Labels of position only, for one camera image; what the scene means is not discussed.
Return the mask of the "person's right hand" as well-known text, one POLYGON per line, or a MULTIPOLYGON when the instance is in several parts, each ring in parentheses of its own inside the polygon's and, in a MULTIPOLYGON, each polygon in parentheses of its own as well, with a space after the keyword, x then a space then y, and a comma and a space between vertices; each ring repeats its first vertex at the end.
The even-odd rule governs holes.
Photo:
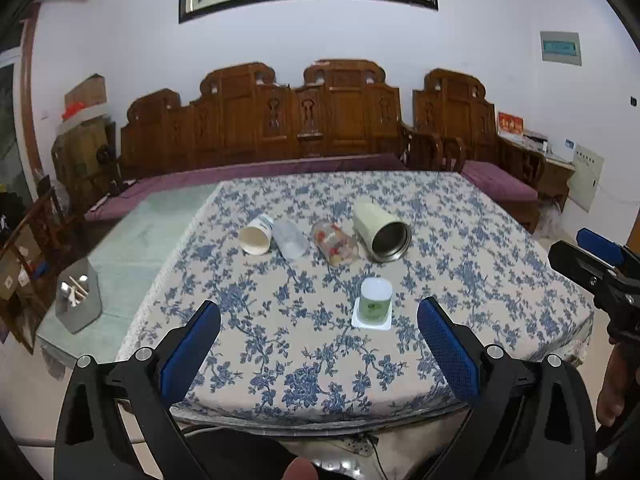
POLYGON ((616 418, 623 413, 631 374, 625 356, 625 345, 613 338, 608 342, 612 344, 613 349, 608 358, 596 409, 597 420, 605 427, 611 427, 616 418))

